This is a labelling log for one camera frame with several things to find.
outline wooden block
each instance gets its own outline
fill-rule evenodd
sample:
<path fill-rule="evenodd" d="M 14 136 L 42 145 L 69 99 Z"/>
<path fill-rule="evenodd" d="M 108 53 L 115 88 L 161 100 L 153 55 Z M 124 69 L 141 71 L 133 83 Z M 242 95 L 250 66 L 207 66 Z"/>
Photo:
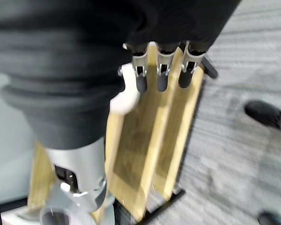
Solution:
<path fill-rule="evenodd" d="M 169 200 L 176 182 L 187 134 L 200 93 L 204 72 L 197 68 L 191 85 L 177 88 L 154 178 L 154 189 Z"/>
<path fill-rule="evenodd" d="M 146 210 L 165 129 L 177 88 L 182 51 L 177 50 L 165 92 L 156 90 L 157 48 L 148 49 L 148 90 L 124 119 L 110 192 L 140 221 Z"/>

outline black fabric sleeve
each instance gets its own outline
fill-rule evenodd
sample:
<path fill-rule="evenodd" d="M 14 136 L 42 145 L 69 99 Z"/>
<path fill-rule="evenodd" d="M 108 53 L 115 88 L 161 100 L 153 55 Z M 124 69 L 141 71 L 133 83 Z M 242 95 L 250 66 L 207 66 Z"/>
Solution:
<path fill-rule="evenodd" d="M 25 114 L 43 145 L 74 149 L 105 135 L 122 48 L 141 23 L 124 0 L 0 0 L 1 94 Z"/>

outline black fingertip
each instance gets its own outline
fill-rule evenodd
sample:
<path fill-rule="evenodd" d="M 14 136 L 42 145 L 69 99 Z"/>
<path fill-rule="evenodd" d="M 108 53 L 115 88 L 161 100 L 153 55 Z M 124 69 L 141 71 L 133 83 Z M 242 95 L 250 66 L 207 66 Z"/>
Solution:
<path fill-rule="evenodd" d="M 166 72 L 162 72 L 161 75 L 157 76 L 157 90 L 159 92 L 164 92 L 168 87 L 168 78 Z"/>
<path fill-rule="evenodd" d="M 147 77 L 143 76 L 143 73 L 136 78 L 136 88 L 141 94 L 145 93 L 148 89 Z"/>
<path fill-rule="evenodd" d="M 192 81 L 192 74 L 190 72 L 183 73 L 181 71 L 178 84 L 180 88 L 187 88 Z"/>

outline black object on floor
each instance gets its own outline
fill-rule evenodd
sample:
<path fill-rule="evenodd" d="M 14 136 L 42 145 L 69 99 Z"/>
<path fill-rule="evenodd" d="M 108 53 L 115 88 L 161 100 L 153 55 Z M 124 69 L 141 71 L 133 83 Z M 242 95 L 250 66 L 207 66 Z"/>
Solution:
<path fill-rule="evenodd" d="M 245 113 L 259 123 L 281 130 L 281 110 L 259 100 L 249 101 L 244 106 Z"/>
<path fill-rule="evenodd" d="M 260 225 L 281 225 L 281 216 L 269 211 L 261 212 L 257 220 Z"/>

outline robotic hand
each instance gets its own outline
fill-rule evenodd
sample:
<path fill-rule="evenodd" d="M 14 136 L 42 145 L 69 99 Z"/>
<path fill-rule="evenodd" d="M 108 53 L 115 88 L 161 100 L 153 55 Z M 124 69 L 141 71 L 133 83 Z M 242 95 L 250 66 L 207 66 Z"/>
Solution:
<path fill-rule="evenodd" d="M 124 88 L 118 68 L 132 61 L 145 92 L 147 45 L 155 41 L 157 89 L 165 91 L 174 51 L 184 45 L 179 85 L 187 87 L 239 2 L 0 1 L 0 72 L 10 78 L 2 96 L 24 113 L 77 205 L 92 212 L 105 198 L 109 103 Z"/>

